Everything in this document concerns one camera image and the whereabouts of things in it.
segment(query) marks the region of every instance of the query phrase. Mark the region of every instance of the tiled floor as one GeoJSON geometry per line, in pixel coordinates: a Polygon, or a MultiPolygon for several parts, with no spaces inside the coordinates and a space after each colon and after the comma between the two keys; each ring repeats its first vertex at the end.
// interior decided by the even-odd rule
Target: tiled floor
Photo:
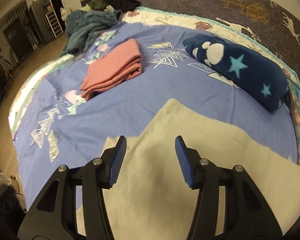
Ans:
{"type": "Polygon", "coordinates": [[[0,169],[5,175],[12,175],[17,178],[20,185],[20,191],[22,191],[22,187],[18,177],[18,161],[8,124],[9,109],[26,79],[41,65],[59,57],[66,42],[67,38],[64,34],[58,39],[53,40],[49,44],[42,45],[34,51],[30,57],[21,64],[23,70],[16,70],[15,80],[9,84],[10,89],[8,94],[4,97],[0,107],[0,169]]]}

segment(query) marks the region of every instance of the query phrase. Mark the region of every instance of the navy blue blanket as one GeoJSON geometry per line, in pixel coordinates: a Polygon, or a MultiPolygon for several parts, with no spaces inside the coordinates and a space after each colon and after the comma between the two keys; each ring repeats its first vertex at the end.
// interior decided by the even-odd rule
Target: navy blue blanket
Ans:
{"type": "Polygon", "coordinates": [[[242,45],[204,34],[183,41],[186,52],[247,91],[269,111],[288,93],[287,79],[272,60],[242,45]]]}

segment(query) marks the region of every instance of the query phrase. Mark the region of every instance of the shelving unit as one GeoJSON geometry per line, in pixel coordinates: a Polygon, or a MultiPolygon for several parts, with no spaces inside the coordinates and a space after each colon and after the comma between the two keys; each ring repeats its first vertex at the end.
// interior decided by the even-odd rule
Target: shelving unit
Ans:
{"type": "Polygon", "coordinates": [[[50,31],[51,31],[52,35],[55,38],[57,38],[63,34],[63,30],[60,26],[60,23],[59,23],[54,11],[50,11],[50,12],[46,13],[45,19],[46,19],[48,26],[50,27],[50,31]]]}

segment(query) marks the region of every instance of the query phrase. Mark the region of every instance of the metal screw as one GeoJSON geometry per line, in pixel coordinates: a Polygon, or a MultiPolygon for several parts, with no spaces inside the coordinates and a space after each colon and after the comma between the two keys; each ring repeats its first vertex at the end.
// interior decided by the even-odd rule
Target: metal screw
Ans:
{"type": "Polygon", "coordinates": [[[243,171],[243,167],[241,165],[236,165],[234,167],[234,169],[237,171],[237,172],[242,172],[243,171]]]}
{"type": "Polygon", "coordinates": [[[102,160],[101,160],[100,158],[95,158],[95,159],[92,161],[92,163],[93,163],[94,165],[100,165],[100,164],[102,163],[102,160]]]}
{"type": "Polygon", "coordinates": [[[60,171],[60,172],[63,172],[63,171],[65,171],[67,169],[67,166],[65,166],[65,165],[60,165],[59,167],[58,167],[58,171],[60,171]]]}
{"type": "Polygon", "coordinates": [[[209,164],[209,161],[208,161],[207,159],[201,159],[201,160],[199,161],[199,163],[200,163],[201,165],[208,165],[208,164],[209,164]]]}

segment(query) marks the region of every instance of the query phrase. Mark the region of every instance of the rolled fleece blanket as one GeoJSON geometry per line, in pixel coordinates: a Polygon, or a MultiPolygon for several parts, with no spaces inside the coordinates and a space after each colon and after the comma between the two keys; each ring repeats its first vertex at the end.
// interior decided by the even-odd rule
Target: rolled fleece blanket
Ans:
{"type": "Polygon", "coordinates": [[[252,49],[199,34],[183,41],[183,46],[199,62],[232,80],[267,110],[278,109],[289,92],[287,78],[272,60],[252,49]]]}
{"type": "Polygon", "coordinates": [[[130,39],[100,57],[88,68],[80,90],[90,100],[96,92],[104,92],[142,73],[142,55],[135,39],[130,39]]]}

